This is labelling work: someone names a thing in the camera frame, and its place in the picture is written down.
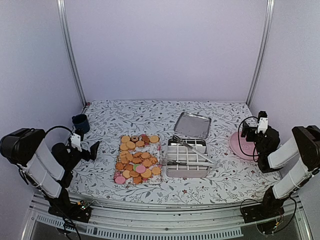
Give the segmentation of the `swirl orange cookie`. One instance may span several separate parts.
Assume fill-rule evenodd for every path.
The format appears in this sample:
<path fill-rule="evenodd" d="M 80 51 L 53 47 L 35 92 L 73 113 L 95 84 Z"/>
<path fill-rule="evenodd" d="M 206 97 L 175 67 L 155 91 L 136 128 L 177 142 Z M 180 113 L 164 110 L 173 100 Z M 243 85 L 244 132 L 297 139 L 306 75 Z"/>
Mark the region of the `swirl orange cookie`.
<path fill-rule="evenodd" d="M 123 163 L 121 163 L 121 162 L 117 162 L 117 163 L 115 164 L 115 169 L 116 169 L 117 171 L 122 171 L 122 170 L 124 169 L 124 167 L 125 167 L 125 165 L 124 165 Z"/>

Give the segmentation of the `metal serving tongs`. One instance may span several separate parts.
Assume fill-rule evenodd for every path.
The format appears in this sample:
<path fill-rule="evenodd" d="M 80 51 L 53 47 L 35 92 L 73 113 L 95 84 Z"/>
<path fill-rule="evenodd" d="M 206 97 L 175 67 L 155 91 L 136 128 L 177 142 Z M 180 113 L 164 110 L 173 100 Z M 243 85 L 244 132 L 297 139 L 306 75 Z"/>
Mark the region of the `metal serving tongs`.
<path fill-rule="evenodd" d="M 207 143 L 203 139 L 181 138 L 173 135 L 168 140 L 167 165 L 215 168 L 217 160 L 208 156 Z"/>

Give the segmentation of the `metal divided cookie tin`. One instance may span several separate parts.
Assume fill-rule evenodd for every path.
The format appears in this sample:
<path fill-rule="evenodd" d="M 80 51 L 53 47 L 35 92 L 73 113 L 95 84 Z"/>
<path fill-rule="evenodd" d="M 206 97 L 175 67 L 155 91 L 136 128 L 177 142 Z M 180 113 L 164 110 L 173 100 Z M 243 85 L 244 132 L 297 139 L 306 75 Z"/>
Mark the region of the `metal divided cookie tin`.
<path fill-rule="evenodd" d="M 211 168 L 203 165 L 209 163 L 208 160 L 173 138 L 170 138 L 167 142 L 164 162 L 166 176 L 169 178 L 204 178 Z"/>

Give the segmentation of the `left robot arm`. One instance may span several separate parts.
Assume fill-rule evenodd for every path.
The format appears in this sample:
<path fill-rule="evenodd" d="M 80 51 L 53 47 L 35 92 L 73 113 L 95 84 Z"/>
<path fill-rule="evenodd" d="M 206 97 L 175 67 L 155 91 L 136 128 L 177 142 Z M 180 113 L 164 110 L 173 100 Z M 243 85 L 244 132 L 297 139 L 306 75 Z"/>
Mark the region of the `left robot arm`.
<path fill-rule="evenodd" d="M 81 135 L 73 133 L 68 144 L 58 142 L 48 148 L 47 135 L 43 129 L 21 128 L 0 140 L 0 153 L 18 167 L 27 184 L 44 195 L 50 204 L 50 214 L 84 220 L 91 214 L 90 205 L 83 200 L 72 203 L 67 189 L 76 165 L 81 160 L 88 162 L 97 158 L 100 142 L 85 150 L 81 147 Z"/>

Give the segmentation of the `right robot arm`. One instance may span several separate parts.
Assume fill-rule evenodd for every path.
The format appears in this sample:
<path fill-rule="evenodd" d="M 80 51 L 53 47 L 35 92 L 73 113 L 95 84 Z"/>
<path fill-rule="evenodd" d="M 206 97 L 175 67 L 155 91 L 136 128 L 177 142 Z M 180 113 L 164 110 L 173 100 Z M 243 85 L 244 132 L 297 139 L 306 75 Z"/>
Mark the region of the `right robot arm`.
<path fill-rule="evenodd" d="M 268 125 L 266 117 L 259 118 L 257 127 L 242 124 L 241 136 L 254 143 L 251 157 L 257 159 L 262 173 L 276 172 L 298 157 L 289 172 L 265 191 L 261 204 L 240 209 L 245 223 L 284 214 L 284 202 L 320 171 L 320 129 L 309 125 L 295 126 L 291 131 L 293 136 L 280 145 L 280 134 Z"/>

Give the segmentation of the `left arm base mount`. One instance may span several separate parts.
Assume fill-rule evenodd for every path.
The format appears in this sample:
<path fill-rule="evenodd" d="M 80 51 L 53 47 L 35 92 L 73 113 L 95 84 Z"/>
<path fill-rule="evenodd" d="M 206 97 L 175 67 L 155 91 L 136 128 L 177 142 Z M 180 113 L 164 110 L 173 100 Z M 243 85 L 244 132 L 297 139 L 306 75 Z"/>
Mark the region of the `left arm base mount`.
<path fill-rule="evenodd" d="M 51 199 L 49 204 L 48 213 L 51 215 L 82 223 L 88 223 L 90 220 L 92 208 L 87 201 L 80 200 L 67 206 Z"/>

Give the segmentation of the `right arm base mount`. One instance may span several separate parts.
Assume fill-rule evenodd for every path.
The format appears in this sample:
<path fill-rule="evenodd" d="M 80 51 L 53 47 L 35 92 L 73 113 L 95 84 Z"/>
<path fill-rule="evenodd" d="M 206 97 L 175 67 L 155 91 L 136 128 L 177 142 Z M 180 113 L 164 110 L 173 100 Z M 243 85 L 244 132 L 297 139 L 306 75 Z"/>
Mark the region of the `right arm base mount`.
<path fill-rule="evenodd" d="M 256 223 L 257 230 L 263 235 L 272 235 L 276 232 L 279 225 L 283 222 L 284 208 L 265 208 L 256 200 L 255 205 L 243 206 L 244 202 L 252 199 L 245 199 L 240 205 L 240 213 L 246 224 Z"/>

